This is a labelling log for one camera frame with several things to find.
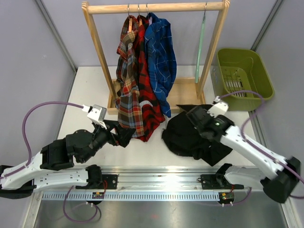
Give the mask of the mint green hanger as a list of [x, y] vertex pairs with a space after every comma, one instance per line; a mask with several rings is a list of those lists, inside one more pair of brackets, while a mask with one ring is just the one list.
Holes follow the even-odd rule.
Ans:
[[207, 5], [208, 5], [208, 2], [205, 3], [204, 14], [203, 14], [202, 23], [201, 23], [200, 36], [199, 36], [199, 47], [198, 47], [198, 51], [197, 51], [196, 69], [195, 69], [195, 83], [196, 84], [199, 82], [200, 60], [201, 60], [202, 46], [203, 46], [203, 42], [204, 42]]

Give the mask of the blue plaid shirt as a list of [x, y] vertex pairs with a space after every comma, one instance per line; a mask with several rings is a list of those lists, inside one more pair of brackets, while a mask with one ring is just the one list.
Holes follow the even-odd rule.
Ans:
[[150, 16], [152, 24], [148, 26], [144, 35], [150, 85], [159, 101], [162, 113], [170, 118], [171, 108], [167, 97], [177, 74], [171, 24], [152, 12], [150, 12]]

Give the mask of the lilac hanger of blue shirt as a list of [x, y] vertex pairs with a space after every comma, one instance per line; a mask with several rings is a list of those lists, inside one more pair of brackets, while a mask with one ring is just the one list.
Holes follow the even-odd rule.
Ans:
[[146, 12], [147, 12], [147, 19], [148, 19], [149, 26], [150, 26], [152, 24], [152, 17], [150, 16], [150, 11], [149, 11], [147, 3], [146, 3]]

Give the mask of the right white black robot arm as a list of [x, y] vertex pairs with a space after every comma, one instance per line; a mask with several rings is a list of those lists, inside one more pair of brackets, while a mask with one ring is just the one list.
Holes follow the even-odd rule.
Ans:
[[257, 171], [250, 172], [230, 165], [215, 177], [216, 184], [220, 188], [227, 188], [230, 184], [262, 188], [273, 201], [285, 203], [301, 180], [301, 162], [295, 157], [287, 159], [246, 138], [241, 129], [225, 116], [227, 109], [226, 103], [219, 102], [209, 110], [198, 105], [186, 113], [202, 138], [237, 151], [257, 167]]

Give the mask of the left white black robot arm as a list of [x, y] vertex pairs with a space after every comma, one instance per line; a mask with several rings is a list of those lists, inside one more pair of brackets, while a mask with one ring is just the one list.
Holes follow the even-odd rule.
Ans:
[[7, 199], [27, 198], [34, 192], [50, 188], [75, 186], [77, 189], [106, 187], [100, 166], [85, 163], [105, 145], [126, 147], [135, 129], [123, 128], [117, 121], [105, 120], [105, 126], [94, 124], [93, 132], [81, 129], [42, 148], [29, 162], [0, 167], [0, 196]]

